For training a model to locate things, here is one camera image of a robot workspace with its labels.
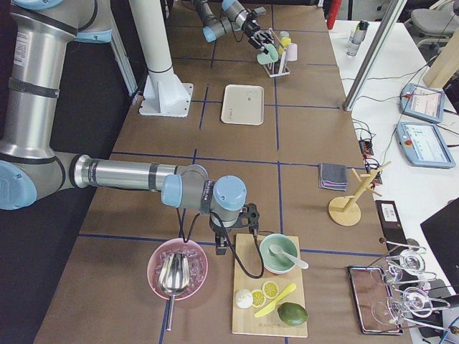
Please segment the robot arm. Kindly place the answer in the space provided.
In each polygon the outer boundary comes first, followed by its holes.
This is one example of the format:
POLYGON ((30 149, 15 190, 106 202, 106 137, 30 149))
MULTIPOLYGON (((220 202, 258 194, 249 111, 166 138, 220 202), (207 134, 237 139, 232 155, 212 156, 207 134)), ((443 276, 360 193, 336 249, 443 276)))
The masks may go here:
MULTIPOLYGON (((128 133, 128 104, 110 46, 71 43, 51 146, 93 158, 149 161, 146 141, 159 132, 128 133)), ((32 206, 1 213, 1 262, 63 263, 78 237, 163 239, 177 229, 172 209, 150 193, 93 187, 60 191, 32 206)))
POLYGON ((262 29, 257 22, 259 16, 266 14, 263 6, 248 9, 236 0, 223 1, 223 14, 217 18, 208 1, 191 1, 191 5, 202 21, 202 31, 208 42, 214 42, 225 34, 240 30, 248 38, 248 42, 263 53, 268 53, 269 44, 274 45, 273 35, 268 29, 262 29))

